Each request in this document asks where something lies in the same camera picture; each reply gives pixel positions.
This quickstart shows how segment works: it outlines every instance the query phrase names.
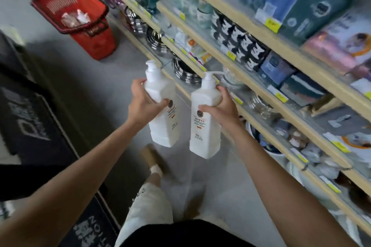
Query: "gray floor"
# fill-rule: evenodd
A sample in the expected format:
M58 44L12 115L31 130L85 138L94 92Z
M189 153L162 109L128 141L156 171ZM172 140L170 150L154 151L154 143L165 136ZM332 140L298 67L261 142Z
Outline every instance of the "gray floor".
M118 49L97 62L69 36L58 34L29 6L29 0L0 2L0 26L16 27L28 49L40 56L37 63L58 94L57 102L70 114L61 113L66 118L62 120L74 121L75 127L65 123L67 132L77 144L81 139L85 141L85 146L77 145L80 152L98 144L125 121L131 101L130 83L145 75L147 60L128 39L115 31ZM179 101L181 138L173 148L158 146L171 169L171 175L163 180L163 190L173 204L174 219L180 220L188 202L203 194L202 211L224 219L245 240L258 247L284 246L229 141L223 138L221 150L210 160L189 151L189 102L181 98ZM140 149L149 142L150 130L146 127L133 139L105 181L108 203L120 223L149 175L139 156Z

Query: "hand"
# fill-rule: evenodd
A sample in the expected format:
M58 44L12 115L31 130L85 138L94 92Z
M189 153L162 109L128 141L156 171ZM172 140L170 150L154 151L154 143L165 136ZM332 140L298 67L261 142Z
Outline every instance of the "hand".
M215 118L216 121L229 133L234 129L242 128L236 104L232 100L227 88L217 86L217 89L220 90L221 95L223 96L221 103L216 107L199 105L198 109L211 114L211 116Z
M127 121L138 126L139 130L151 122L169 104L169 99L160 103L154 102L144 89L142 83L145 81L145 78L134 79L131 85L133 98L129 105Z

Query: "pump dispenser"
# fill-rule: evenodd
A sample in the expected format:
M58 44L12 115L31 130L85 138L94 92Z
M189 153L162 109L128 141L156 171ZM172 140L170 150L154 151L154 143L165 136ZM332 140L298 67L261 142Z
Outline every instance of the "pump dispenser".
M215 107L222 100L221 92L216 89L217 83L213 74L223 74L223 72L205 72L201 88L191 94L191 140L189 149L205 159L211 158L220 150L220 124L209 113L204 113L198 109L199 105Z
M175 82L165 77L156 61L146 62L147 81L144 82L144 89L155 102L169 99L169 105L153 119L149 125L152 140L162 146L172 147L179 139L178 113L176 104Z

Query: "red shopping basket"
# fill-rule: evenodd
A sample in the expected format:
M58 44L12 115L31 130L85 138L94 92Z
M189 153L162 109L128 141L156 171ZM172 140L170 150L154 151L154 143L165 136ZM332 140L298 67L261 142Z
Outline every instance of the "red shopping basket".
M95 60L101 60L116 49L112 31L105 16L108 6L99 0L32 0L31 5L39 11L60 33L71 34ZM88 13L90 23L69 28L62 23L64 13L77 15L77 9Z

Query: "forearm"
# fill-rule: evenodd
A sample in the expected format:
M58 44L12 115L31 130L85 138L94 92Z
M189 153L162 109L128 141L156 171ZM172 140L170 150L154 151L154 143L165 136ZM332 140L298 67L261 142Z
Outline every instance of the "forearm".
M236 128L231 134L265 208L288 246L357 246L327 209L246 130Z
M123 124L42 186L2 225L0 240L9 246L58 245L139 129L134 123Z

